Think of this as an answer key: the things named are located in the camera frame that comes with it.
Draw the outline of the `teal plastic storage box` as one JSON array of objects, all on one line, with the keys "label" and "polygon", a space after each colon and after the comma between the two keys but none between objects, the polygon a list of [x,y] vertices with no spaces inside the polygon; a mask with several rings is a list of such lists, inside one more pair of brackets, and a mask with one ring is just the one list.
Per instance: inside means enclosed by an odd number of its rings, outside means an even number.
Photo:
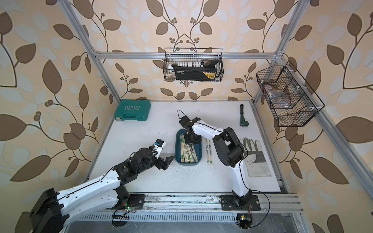
[{"label": "teal plastic storage box", "polygon": [[188,144],[186,142],[186,132],[184,129],[181,129],[176,134],[174,156],[176,162],[180,165],[197,165],[202,159],[202,145],[200,142],[197,144]]}]

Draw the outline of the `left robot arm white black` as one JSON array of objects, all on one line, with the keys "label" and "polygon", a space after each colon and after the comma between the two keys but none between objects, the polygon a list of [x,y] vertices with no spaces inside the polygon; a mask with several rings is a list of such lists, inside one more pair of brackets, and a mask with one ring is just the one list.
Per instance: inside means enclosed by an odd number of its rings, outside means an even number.
[{"label": "left robot arm white black", "polygon": [[34,233],[59,233],[70,223],[102,209],[126,201],[130,195],[125,185],[142,172],[156,167],[167,170],[174,156],[161,158],[162,148],[141,148],[107,173],[76,187],[44,191],[30,211]]}]

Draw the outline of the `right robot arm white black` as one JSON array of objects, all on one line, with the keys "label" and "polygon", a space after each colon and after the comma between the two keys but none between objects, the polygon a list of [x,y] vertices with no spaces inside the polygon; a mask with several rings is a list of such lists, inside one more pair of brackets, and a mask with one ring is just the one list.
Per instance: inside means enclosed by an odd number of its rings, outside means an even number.
[{"label": "right robot arm white black", "polygon": [[235,131],[228,127],[221,129],[213,127],[196,117],[190,119],[187,115],[179,119],[179,123],[186,131],[186,142],[196,144],[202,137],[211,140],[219,160],[230,168],[232,179],[232,202],[237,208],[243,208],[252,200],[252,190],[246,185],[246,178],[241,166],[247,155],[247,150],[239,140]]}]

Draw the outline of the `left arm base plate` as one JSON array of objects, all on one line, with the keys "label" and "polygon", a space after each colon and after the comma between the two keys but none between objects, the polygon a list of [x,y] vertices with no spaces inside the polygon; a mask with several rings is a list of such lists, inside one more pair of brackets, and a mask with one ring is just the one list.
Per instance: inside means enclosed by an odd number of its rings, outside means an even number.
[{"label": "left arm base plate", "polygon": [[124,210],[130,208],[131,210],[142,209],[145,203],[145,194],[130,194],[129,197],[121,198],[118,203],[112,207],[114,210]]}]

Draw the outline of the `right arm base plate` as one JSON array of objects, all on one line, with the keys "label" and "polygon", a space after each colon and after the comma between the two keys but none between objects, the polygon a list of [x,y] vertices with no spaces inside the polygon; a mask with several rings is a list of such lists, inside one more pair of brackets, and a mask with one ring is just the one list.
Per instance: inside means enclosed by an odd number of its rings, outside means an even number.
[{"label": "right arm base plate", "polygon": [[261,206],[257,195],[247,193],[243,197],[236,194],[221,195],[219,202],[223,211],[260,211]]}]

